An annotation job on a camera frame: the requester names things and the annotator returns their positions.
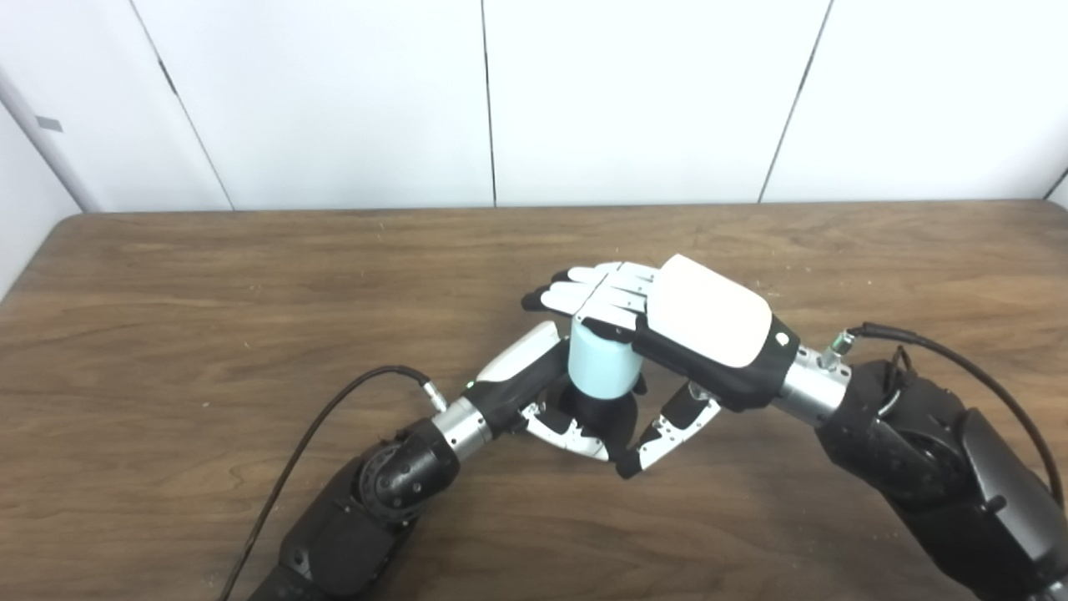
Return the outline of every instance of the panel seam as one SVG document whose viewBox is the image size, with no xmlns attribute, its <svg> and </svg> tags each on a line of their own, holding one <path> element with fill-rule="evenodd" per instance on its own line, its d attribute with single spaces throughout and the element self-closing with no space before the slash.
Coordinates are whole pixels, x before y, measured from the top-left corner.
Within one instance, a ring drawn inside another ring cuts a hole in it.
<svg viewBox="0 0 1068 601">
<path fill-rule="evenodd" d="M 182 114 L 186 116 L 186 123 L 189 124 L 189 128 L 192 129 L 193 137 L 197 138 L 197 144 L 200 145 L 201 152 L 204 153 L 204 158 L 207 160 L 208 167 L 211 168 L 211 173 L 215 175 L 215 180 L 219 184 L 219 189 L 222 190 L 222 195 L 226 199 L 226 204 L 230 205 L 231 210 L 237 210 L 234 206 L 233 199 L 230 197 L 230 191 L 226 190 L 226 185 L 222 183 L 222 177 L 219 175 L 219 169 L 216 168 L 215 161 L 211 160 L 211 155 L 207 152 L 207 146 L 204 145 L 204 140 L 201 138 L 200 131 L 197 130 L 197 125 L 193 123 L 191 116 L 189 116 L 189 109 L 186 108 L 186 102 L 182 99 L 182 94 L 178 93 L 177 85 L 174 84 L 174 79 L 171 78 L 170 72 L 167 69 L 167 65 L 163 64 L 163 58 L 159 56 L 159 49 L 156 48 L 156 42 L 153 41 L 152 35 L 148 33 L 148 28 L 144 25 L 144 19 L 141 18 L 141 13 L 137 10 L 137 4 L 134 0 L 129 0 L 130 9 L 134 10 L 134 16 L 137 17 L 139 23 L 141 23 L 141 31 L 144 32 L 144 38 L 148 41 L 148 47 L 152 48 L 152 53 L 156 57 L 156 62 L 159 63 L 160 70 L 163 72 L 163 77 L 167 79 L 168 85 L 170 85 L 171 91 L 174 92 L 174 97 L 178 100 L 178 106 L 182 107 Z"/>
<path fill-rule="evenodd" d="M 812 45 L 812 51 L 808 52 L 808 62 L 804 65 L 804 72 L 801 74 L 801 81 L 798 83 L 798 91 L 794 94 L 794 102 L 790 104 L 790 111 L 786 114 L 786 123 L 783 124 L 783 131 L 779 135 L 779 143 L 775 144 L 775 152 L 771 155 L 771 163 L 768 164 L 768 172 L 764 175 L 764 185 L 760 186 L 760 193 L 756 196 L 756 203 L 760 204 L 764 202 L 764 192 L 768 190 L 768 183 L 771 181 L 771 172 L 775 169 L 775 161 L 779 160 L 779 152 L 783 149 L 783 141 L 786 140 L 786 131 L 790 127 L 790 121 L 794 118 L 794 111 L 798 108 L 798 100 L 801 98 L 801 92 L 804 90 L 805 81 L 808 80 L 808 72 L 812 69 L 812 63 L 816 59 L 816 51 L 819 49 L 819 42 L 823 38 L 823 29 L 827 28 L 827 19 L 831 16 L 831 9 L 834 6 L 834 0 L 830 0 L 827 3 L 827 11 L 823 12 L 823 20 L 819 23 L 819 31 L 816 32 L 816 41 Z"/>
</svg>

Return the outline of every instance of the robot finger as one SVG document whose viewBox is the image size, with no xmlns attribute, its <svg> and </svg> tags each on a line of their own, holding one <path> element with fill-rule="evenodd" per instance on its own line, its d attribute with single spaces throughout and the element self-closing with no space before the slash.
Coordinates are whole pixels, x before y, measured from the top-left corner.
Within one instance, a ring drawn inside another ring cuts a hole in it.
<svg viewBox="0 0 1068 601">
<path fill-rule="evenodd" d="M 588 436 L 578 421 L 552 407 L 531 404 L 521 412 L 527 431 L 554 447 L 576 455 L 609 461 L 609 452 L 597 437 Z"/>
</svg>

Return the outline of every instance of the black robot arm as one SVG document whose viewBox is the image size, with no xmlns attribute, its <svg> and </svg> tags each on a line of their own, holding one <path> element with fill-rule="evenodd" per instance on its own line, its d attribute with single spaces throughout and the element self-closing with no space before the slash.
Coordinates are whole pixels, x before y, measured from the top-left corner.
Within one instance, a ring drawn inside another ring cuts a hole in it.
<svg viewBox="0 0 1068 601">
<path fill-rule="evenodd" d="M 853 332 L 896 331 L 866 328 Z M 921 339 L 896 332 L 906 336 L 895 341 Z M 878 490 L 939 569 L 979 599 L 1068 599 L 1055 465 L 1051 490 L 978 410 L 917 377 L 902 350 L 891 362 L 853 366 L 816 436 L 831 461 Z M 1036 443 L 1046 460 L 1045 443 Z"/>
<path fill-rule="evenodd" d="M 539 325 L 464 396 L 441 404 L 442 413 L 402 429 L 334 475 L 285 536 L 278 565 L 250 600 L 364 598 L 460 464 L 501 434 L 522 430 L 523 410 L 566 371 L 566 342 L 552 322 Z"/>
</svg>

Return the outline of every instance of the black cable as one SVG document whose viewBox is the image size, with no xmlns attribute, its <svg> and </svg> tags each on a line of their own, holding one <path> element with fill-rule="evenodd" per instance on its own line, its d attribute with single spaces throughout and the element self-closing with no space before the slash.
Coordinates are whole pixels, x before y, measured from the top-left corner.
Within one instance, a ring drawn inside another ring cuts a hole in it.
<svg viewBox="0 0 1068 601">
<path fill-rule="evenodd" d="M 423 373 L 412 369 L 407 366 L 382 366 L 376 367 L 375 369 L 365 373 L 352 382 L 349 382 L 347 386 L 341 390 L 327 407 L 323 408 L 319 415 L 312 422 L 312 425 L 308 427 L 308 431 L 301 437 L 300 442 L 297 443 L 297 448 L 293 449 L 293 455 L 289 456 L 289 461 L 286 462 L 285 468 L 282 469 L 282 473 L 279 475 L 278 480 L 274 483 L 274 488 L 271 489 L 270 494 L 267 495 L 267 503 L 264 504 L 264 508 L 260 510 L 260 516 L 256 517 L 256 521 L 252 524 L 252 532 L 249 533 L 249 538 L 245 541 L 245 548 L 241 549 L 241 554 L 237 558 L 237 563 L 234 564 L 234 569 L 230 571 L 230 576 L 226 578 L 226 583 L 222 585 L 222 591 L 219 594 L 219 601 L 226 601 L 230 599 L 230 594 L 234 589 L 234 584 L 237 583 L 237 576 L 241 574 L 241 569 L 245 567 L 245 563 L 248 562 L 249 555 L 252 553 L 252 545 L 256 543 L 256 539 L 260 538 L 260 531 L 263 529 L 264 524 L 267 523 L 267 517 L 270 516 L 270 510 L 274 507 L 274 503 L 278 501 L 280 494 L 282 494 L 282 487 L 285 486 L 285 481 L 289 478 L 289 473 L 293 472 L 295 465 L 297 465 L 297 460 L 300 459 L 301 454 L 304 453 L 304 448 L 308 447 L 308 443 L 312 441 L 312 437 L 315 436 L 315 431 L 319 429 L 319 426 L 326 421 L 330 412 L 337 407 L 345 397 L 360 388 L 361 384 L 383 374 L 399 374 L 402 376 L 407 376 L 414 380 L 420 386 L 423 386 L 430 381 Z"/>
<path fill-rule="evenodd" d="M 880 326 L 877 323 L 865 322 L 864 326 L 860 328 L 851 328 L 847 330 L 849 334 L 863 338 L 880 338 L 883 341 L 894 341 L 897 343 L 905 343 L 908 345 L 915 345 L 916 347 L 923 347 L 928 351 L 932 351 L 943 358 L 949 360 L 951 362 L 960 366 L 964 371 L 972 375 L 976 380 L 986 385 L 987 389 L 998 396 L 999 399 L 1005 407 L 1008 408 L 1016 420 L 1023 426 L 1026 430 L 1027 437 L 1031 438 L 1031 442 L 1034 443 L 1035 449 L 1038 450 L 1038 457 L 1042 460 L 1042 466 L 1046 469 L 1046 475 L 1050 484 L 1050 494 L 1053 495 L 1053 501 L 1056 502 L 1057 506 L 1064 509 L 1065 506 L 1065 493 L 1061 485 L 1061 472 L 1057 470 L 1057 462 L 1053 459 L 1053 453 L 1050 452 L 1049 445 L 1046 444 L 1046 440 L 1042 439 L 1041 432 L 1038 431 L 1038 427 L 1024 411 L 1023 407 L 1020 406 L 1019 401 L 1012 398 L 1012 395 L 1005 390 L 996 380 L 994 380 L 989 374 L 983 371 L 979 366 L 973 364 L 963 355 L 953 351 L 947 347 L 943 347 L 938 343 L 920 336 L 914 332 L 909 332 L 908 330 L 901 330 L 898 328 L 893 328 L 889 326 Z"/>
</svg>

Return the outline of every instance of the fingertip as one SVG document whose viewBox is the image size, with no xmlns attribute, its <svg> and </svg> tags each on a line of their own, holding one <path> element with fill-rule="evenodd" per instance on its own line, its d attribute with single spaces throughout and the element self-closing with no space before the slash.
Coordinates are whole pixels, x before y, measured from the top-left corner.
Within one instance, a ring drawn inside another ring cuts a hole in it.
<svg viewBox="0 0 1068 601">
<path fill-rule="evenodd" d="M 541 302 L 541 295 L 549 290 L 548 285 L 543 285 L 534 291 L 530 291 L 523 295 L 519 304 L 522 306 L 524 312 L 546 312 L 548 307 Z"/>
</svg>

